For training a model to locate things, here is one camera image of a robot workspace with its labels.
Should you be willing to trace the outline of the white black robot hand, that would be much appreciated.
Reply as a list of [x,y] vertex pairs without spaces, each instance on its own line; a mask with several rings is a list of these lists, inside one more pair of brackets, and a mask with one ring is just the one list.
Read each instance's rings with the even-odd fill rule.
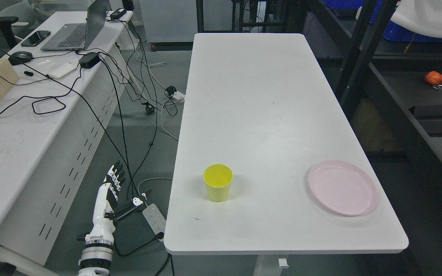
[[113,245],[115,231],[114,222],[124,218],[137,208],[145,208],[146,193],[127,201],[123,205],[118,204],[118,192],[121,183],[125,182],[124,166],[116,161],[107,171],[102,185],[98,190],[93,213],[93,229],[85,237],[85,243],[105,243]]

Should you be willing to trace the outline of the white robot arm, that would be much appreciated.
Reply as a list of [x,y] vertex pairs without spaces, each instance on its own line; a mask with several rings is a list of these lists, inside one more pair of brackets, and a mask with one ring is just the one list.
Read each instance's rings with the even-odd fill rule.
[[95,239],[85,243],[79,259],[79,276],[109,276],[112,265],[113,243]]

